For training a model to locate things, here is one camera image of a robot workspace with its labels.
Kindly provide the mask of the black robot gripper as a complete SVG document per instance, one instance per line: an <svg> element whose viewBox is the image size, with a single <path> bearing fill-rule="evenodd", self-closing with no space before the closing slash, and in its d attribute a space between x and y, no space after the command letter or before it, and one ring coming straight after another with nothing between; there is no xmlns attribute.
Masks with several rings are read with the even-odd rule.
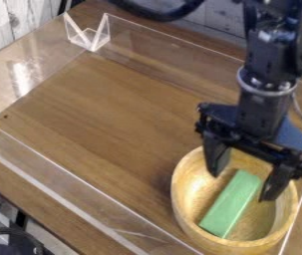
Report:
<svg viewBox="0 0 302 255"><path fill-rule="evenodd" d="M302 131L289 121L287 111L297 84L266 83L242 67L237 72L237 105L202 103L195 131L202 137L209 173L218 177L239 149L273 165L259 201L274 201L290 180L302 178Z"/></svg>

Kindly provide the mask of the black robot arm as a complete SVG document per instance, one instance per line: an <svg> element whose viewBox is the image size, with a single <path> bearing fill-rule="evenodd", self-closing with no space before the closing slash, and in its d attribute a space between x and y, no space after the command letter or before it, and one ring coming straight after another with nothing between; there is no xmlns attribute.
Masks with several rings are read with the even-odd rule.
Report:
<svg viewBox="0 0 302 255"><path fill-rule="evenodd" d="M270 201L302 178L302 130L289 120L302 78L302 0L238 2L246 38L239 100L234 106L201 103L195 131L211 175L221 175L235 148L273 165L259 195Z"/></svg>

